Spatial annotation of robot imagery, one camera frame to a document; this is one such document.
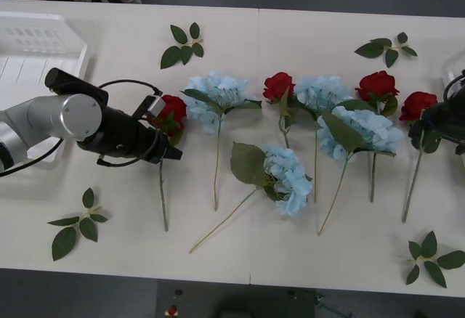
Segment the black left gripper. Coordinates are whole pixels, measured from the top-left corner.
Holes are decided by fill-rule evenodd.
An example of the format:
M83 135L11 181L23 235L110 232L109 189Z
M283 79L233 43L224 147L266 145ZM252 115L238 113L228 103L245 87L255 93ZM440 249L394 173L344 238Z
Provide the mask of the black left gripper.
M140 126L140 159L159 163L162 159L181 160L182 151L169 144L168 136L152 126Z

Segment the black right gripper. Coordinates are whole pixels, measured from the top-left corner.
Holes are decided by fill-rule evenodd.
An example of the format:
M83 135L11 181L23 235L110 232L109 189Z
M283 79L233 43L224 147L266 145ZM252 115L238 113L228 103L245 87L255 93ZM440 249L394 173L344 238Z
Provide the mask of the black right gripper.
M450 108L439 102L425 109L422 117L411 125L408 136L412 141L421 141L425 132L429 129L441 135L443 139L454 141L452 122L455 116Z

